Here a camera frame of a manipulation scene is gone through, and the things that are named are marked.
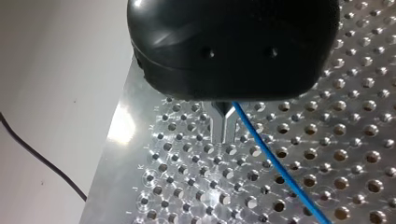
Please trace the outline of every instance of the white surface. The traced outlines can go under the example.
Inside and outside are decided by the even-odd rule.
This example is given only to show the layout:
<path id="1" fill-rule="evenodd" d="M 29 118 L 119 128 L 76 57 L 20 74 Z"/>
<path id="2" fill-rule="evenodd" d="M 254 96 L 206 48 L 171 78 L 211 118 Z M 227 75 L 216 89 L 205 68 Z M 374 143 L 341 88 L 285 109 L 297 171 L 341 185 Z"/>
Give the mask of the white surface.
<path id="1" fill-rule="evenodd" d="M 86 193 L 132 58 L 127 0 L 0 0 L 0 110 Z M 0 223 L 78 223 L 84 202 L 0 129 Z"/>

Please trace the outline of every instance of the black casing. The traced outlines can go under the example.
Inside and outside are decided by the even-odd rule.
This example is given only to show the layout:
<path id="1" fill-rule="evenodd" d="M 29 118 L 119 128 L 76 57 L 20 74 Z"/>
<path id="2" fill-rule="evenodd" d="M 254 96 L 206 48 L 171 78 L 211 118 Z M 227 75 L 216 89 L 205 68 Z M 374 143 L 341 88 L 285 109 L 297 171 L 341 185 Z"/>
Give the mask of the black casing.
<path id="1" fill-rule="evenodd" d="M 318 80 L 338 0 L 130 0 L 134 54 L 156 90 L 189 100 L 278 100 Z"/>

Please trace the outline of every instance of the perforated metal sheet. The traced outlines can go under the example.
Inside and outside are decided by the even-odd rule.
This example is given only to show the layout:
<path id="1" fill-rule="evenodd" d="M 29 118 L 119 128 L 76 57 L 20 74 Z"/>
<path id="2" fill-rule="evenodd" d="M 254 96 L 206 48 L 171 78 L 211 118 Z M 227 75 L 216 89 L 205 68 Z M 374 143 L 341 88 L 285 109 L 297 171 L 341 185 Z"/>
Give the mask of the perforated metal sheet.
<path id="1" fill-rule="evenodd" d="M 313 90 L 246 112 L 331 221 L 396 223 L 396 4 L 341 5 Z M 121 120 L 134 137 L 108 137 L 82 223 L 316 222 L 240 120 L 234 145 L 211 145 L 202 103 L 165 98 L 141 76 L 134 63 L 118 108 L 129 118 L 116 112 L 111 128 Z"/>

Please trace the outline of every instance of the blue wire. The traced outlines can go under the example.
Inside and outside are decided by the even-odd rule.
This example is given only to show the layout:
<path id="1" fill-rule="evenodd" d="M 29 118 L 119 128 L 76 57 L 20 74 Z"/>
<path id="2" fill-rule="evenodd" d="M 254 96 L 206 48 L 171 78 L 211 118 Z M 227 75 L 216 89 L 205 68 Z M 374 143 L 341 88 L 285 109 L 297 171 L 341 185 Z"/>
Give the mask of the blue wire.
<path id="1" fill-rule="evenodd" d="M 305 207 L 315 216 L 315 218 L 320 223 L 330 224 L 331 223 L 330 220 L 327 219 L 326 216 L 315 206 L 314 202 L 312 202 L 309 199 L 308 195 L 306 195 L 305 192 L 302 189 L 300 189 L 300 187 L 293 179 L 293 177 L 289 175 L 288 171 L 286 171 L 286 169 L 282 166 L 282 164 L 280 164 L 279 160 L 274 156 L 274 154 L 271 152 L 268 146 L 265 145 L 265 143 L 262 141 L 262 138 L 253 128 L 253 125 L 251 125 L 250 121 L 248 120 L 248 116 L 245 114 L 241 105 L 238 104 L 237 102 L 233 102 L 233 107 L 235 107 L 236 112 L 238 113 L 239 117 L 241 117 L 241 120 L 244 122 L 244 124 L 247 126 L 248 130 L 250 131 L 250 134 L 253 135 L 254 140 L 256 141 L 257 145 L 260 146 L 262 152 L 265 153 L 267 158 L 275 166 L 277 171 L 282 175 L 283 179 L 285 179 L 286 183 L 290 186 L 291 190 L 293 190 L 297 194 L 297 196 L 303 202 Z"/>

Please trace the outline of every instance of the black cable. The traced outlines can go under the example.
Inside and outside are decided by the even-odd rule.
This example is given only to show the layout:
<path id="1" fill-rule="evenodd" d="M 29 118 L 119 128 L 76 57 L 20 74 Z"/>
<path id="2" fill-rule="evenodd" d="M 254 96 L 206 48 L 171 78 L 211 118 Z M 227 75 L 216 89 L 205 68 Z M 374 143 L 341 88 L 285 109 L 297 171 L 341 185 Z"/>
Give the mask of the black cable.
<path id="1" fill-rule="evenodd" d="M 67 176 L 64 172 L 62 172 L 58 167 L 48 161 L 46 158 L 40 155 L 36 150 L 34 150 L 31 146 L 29 146 L 25 141 L 23 141 L 9 126 L 6 118 L 4 118 L 3 114 L 0 112 L 0 120 L 3 123 L 4 127 L 8 131 L 9 135 L 11 135 L 14 140 L 19 143 L 22 147 L 24 147 L 30 154 L 32 154 L 36 159 L 43 162 L 46 166 L 48 166 L 55 174 L 59 175 L 76 193 L 81 197 L 84 202 L 87 201 L 87 196 L 82 192 L 82 190 Z"/>

